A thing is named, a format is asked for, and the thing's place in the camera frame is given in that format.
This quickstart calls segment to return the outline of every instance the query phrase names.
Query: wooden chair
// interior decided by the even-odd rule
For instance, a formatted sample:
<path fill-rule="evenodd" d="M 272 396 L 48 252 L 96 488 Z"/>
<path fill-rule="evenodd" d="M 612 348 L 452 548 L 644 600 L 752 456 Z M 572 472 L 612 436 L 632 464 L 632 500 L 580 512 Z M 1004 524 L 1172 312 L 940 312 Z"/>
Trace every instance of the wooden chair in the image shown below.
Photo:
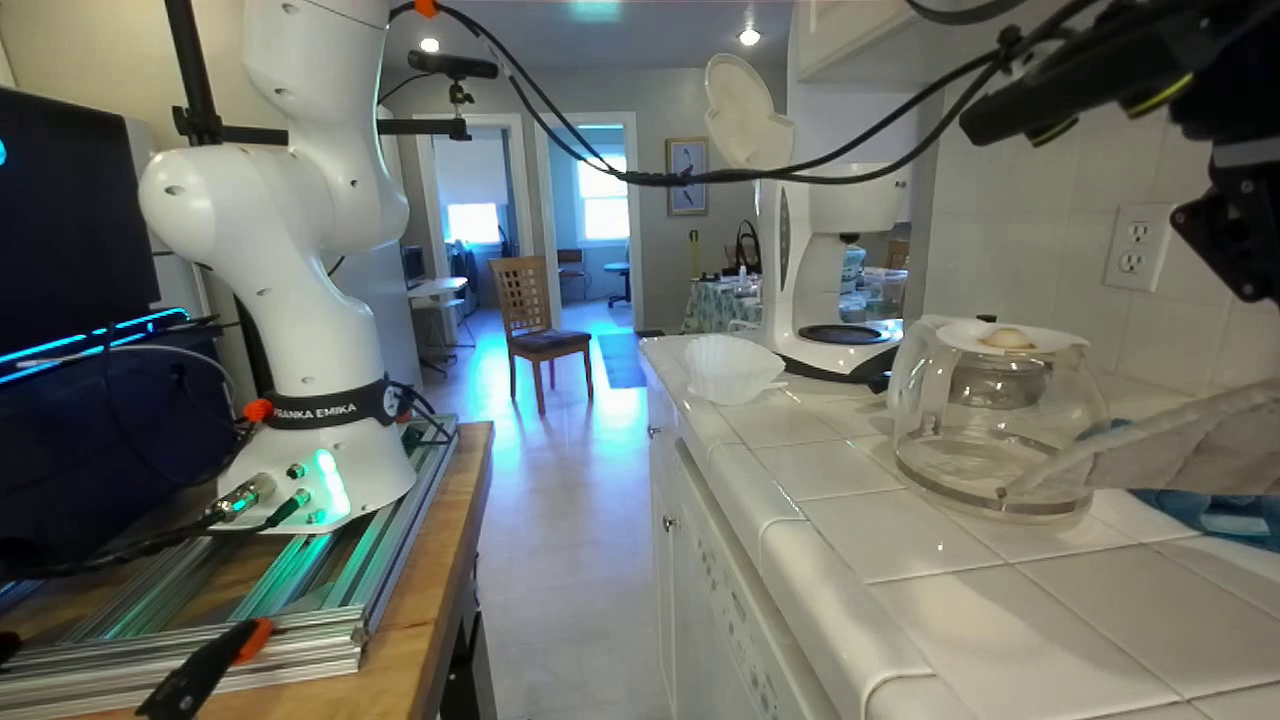
<path fill-rule="evenodd" d="M 496 256 L 492 260 L 492 288 L 496 308 L 504 316 L 508 332 L 508 388 L 516 400 L 516 356 L 532 368 L 536 388 L 536 412 L 544 412 L 544 364 L 552 360 L 552 388 L 556 388 L 556 360 L 580 352 L 588 396 L 592 388 L 592 332 L 564 332 L 552 328 L 552 304 L 548 304 L 548 264 L 544 256 Z"/>

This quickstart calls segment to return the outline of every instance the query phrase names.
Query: white cabinet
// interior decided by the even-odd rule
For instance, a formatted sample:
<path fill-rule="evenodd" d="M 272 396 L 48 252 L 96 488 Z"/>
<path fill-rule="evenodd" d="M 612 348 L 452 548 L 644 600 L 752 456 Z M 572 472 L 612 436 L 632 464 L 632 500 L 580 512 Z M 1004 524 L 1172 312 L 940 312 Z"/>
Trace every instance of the white cabinet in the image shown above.
<path fill-rule="evenodd" d="M 672 424 L 668 424 L 668 400 L 656 384 L 648 384 L 648 488 L 652 488 L 652 580 L 656 580 L 656 608 L 660 608 L 660 672 L 664 672 L 664 692 L 668 692 L 668 716 L 676 708 L 672 688 L 676 688 L 676 508 L 672 508 Z"/>
<path fill-rule="evenodd" d="M 752 560 L 668 436 L 660 584 L 672 720 L 832 720 Z"/>
<path fill-rule="evenodd" d="M 912 20 L 904 0 L 800 0 L 792 16 L 792 68 L 800 80 L 812 80 Z"/>

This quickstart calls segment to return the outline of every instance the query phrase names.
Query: black cable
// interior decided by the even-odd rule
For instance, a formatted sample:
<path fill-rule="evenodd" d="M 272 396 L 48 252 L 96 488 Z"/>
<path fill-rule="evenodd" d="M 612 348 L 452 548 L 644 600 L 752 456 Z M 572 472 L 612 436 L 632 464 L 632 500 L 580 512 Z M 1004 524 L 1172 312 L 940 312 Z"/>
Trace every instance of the black cable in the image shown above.
<path fill-rule="evenodd" d="M 300 512 L 308 504 L 308 492 L 292 492 L 284 504 L 272 508 L 268 520 L 252 524 L 252 528 L 232 528 L 232 532 L 216 532 L 216 536 L 260 536 L 268 528 L 280 528 L 292 512 Z"/>
<path fill-rule="evenodd" d="M 400 380 L 388 380 L 388 384 L 400 388 L 400 404 L 408 400 L 412 412 L 432 424 L 436 432 L 432 440 L 452 440 L 452 428 L 440 420 L 436 404 L 420 388 Z"/>
<path fill-rule="evenodd" d="M 1060 12 L 1052 12 L 1044 24 L 1036 24 L 1028 36 L 1016 36 L 1016 32 L 1004 32 L 1000 36 L 1000 52 L 984 52 L 952 72 L 944 72 L 940 80 L 932 80 L 928 88 L 920 88 L 912 100 L 904 100 L 896 112 L 888 112 L 884 120 L 876 120 L 868 132 L 860 132 L 856 140 L 824 152 L 824 156 L 812 156 L 812 160 L 800 160 L 800 164 L 780 164 L 780 168 L 712 168 L 712 172 L 688 172 L 688 176 L 676 176 L 676 172 L 620 172 L 612 168 L 600 148 L 592 140 L 584 140 L 576 132 L 576 124 L 556 108 L 556 100 L 532 80 L 532 72 L 472 16 L 448 8 L 448 4 L 436 4 L 444 16 L 460 20 L 468 32 L 484 36 L 512 68 L 516 76 L 536 92 L 536 100 L 564 124 L 564 132 L 580 144 L 572 148 L 540 112 L 536 104 L 528 100 L 528 92 L 520 88 L 520 80 L 512 76 L 512 88 L 516 88 L 516 100 L 528 108 L 528 116 L 552 136 L 552 144 L 560 152 L 568 152 L 572 160 L 604 172 L 604 176 L 616 176 L 624 184 L 640 184 L 640 188 L 684 188 L 684 184 L 740 184 L 740 180 L 796 180 L 796 184 L 864 184 L 864 180 L 880 180 L 880 176 L 892 176 L 896 168 L 920 160 L 952 124 L 956 116 L 976 100 L 976 92 L 1000 72 L 1000 68 L 1012 68 L 1016 60 L 1024 60 L 1036 44 L 1044 40 L 1056 40 L 1064 36 L 1064 24 L 1072 16 L 1080 16 L 1092 0 L 1072 0 L 1064 4 Z M 928 96 L 944 92 L 948 84 L 956 84 L 960 76 L 984 68 L 968 88 L 964 96 L 944 112 L 944 120 L 912 148 L 904 152 L 900 160 L 876 168 L 876 172 L 860 172 L 860 176 L 804 176 L 808 168 L 816 164 L 828 164 L 860 144 L 868 144 L 872 136 L 880 136 L 888 124 L 896 124 L 904 112 L 912 112 L 916 104 L 924 104 Z"/>
<path fill-rule="evenodd" d="M 236 320 L 220 320 L 220 316 L 196 316 L 196 320 L 184 320 L 184 324 L 156 328 L 152 340 L 220 336 L 228 328 L 240 328 L 240 324 Z"/>
<path fill-rule="evenodd" d="M 404 12 L 412 12 L 416 4 L 396 4 L 392 12 L 388 12 L 388 20 L 396 20 L 396 16 L 404 16 Z"/>
<path fill-rule="evenodd" d="M 932 20 L 932 24 L 984 24 L 996 20 L 1004 12 L 1016 12 L 1024 0 L 988 0 L 976 8 L 932 8 L 924 0 L 908 0 L 916 16 Z"/>
<path fill-rule="evenodd" d="M 100 380 L 104 380 L 104 412 L 108 412 L 108 420 L 116 424 L 116 440 L 120 440 L 120 444 L 128 448 L 128 456 L 140 460 L 156 480 L 164 480 L 168 488 L 180 488 L 180 480 L 172 480 L 172 476 L 152 460 L 152 452 L 144 452 L 144 448 L 132 440 L 128 424 L 124 424 L 124 416 L 120 416 L 116 380 L 112 380 L 112 360 L 116 360 L 112 344 L 104 344 L 100 356 L 104 356 L 104 368 L 100 368 Z"/>
<path fill-rule="evenodd" d="M 56 580 L 56 576 L 84 576 L 84 572 L 104 572 L 104 568 L 120 568 L 120 564 L 132 564 L 132 560 L 144 560 L 144 556 L 156 556 L 164 548 L 176 548 L 184 540 L 196 540 L 204 536 L 220 516 L 216 512 L 204 512 L 200 520 L 192 524 L 176 524 L 160 536 L 144 536 L 144 540 L 132 540 L 132 544 L 120 544 L 104 556 L 88 556 L 88 560 L 72 560 L 72 564 L 36 564 L 36 568 L 24 568 L 24 564 L 0 564 L 0 580 Z"/>
<path fill-rule="evenodd" d="M 504 44 L 500 36 L 492 36 L 476 16 L 468 16 L 468 12 L 460 12 L 460 8 L 448 8 L 448 4 L 436 4 L 436 8 L 440 8 L 440 16 L 460 20 L 472 36 L 484 36 L 484 40 L 516 68 L 516 76 L 524 76 L 524 84 L 528 84 L 528 88 L 544 100 L 544 108 L 568 128 L 568 136 L 588 148 L 588 156 L 596 160 L 596 164 L 592 164 L 596 172 L 612 168 L 612 164 L 604 160 L 604 152 L 600 152 L 600 148 L 556 108 L 556 100 L 532 80 L 532 72 L 520 64 L 520 56 L 508 52 L 508 44 Z"/>
<path fill-rule="evenodd" d="M 396 92 L 404 92 L 404 88 L 416 84 L 416 80 L 428 80 L 428 76 L 404 76 L 400 84 L 392 84 L 392 88 L 380 96 L 380 104 L 392 100 Z"/>

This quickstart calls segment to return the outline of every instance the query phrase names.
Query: ceiling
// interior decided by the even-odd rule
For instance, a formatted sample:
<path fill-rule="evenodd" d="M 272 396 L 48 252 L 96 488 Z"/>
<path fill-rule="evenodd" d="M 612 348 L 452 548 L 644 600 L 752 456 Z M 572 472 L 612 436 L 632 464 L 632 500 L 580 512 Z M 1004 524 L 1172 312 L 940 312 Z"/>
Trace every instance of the ceiling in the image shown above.
<path fill-rule="evenodd" d="M 756 64 L 784 64 L 784 36 L 796 0 L 448 0 L 500 36 L 524 68 L 700 68 L 712 52 L 736 48 L 752 8 Z M 408 48 L 440 36 L 448 56 L 492 56 L 456 20 L 400 16 L 388 32 L 388 72 L 404 72 Z"/>

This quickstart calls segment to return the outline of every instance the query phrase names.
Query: wall outlet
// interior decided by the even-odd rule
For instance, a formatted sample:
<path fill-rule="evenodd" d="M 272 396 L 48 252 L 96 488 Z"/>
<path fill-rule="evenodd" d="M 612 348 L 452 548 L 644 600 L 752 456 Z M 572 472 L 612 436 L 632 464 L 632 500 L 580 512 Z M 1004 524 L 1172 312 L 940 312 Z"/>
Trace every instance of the wall outlet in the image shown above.
<path fill-rule="evenodd" d="M 1108 288 L 1156 292 L 1172 232 L 1168 212 L 1168 204 L 1128 204 L 1116 212 L 1104 268 Z"/>

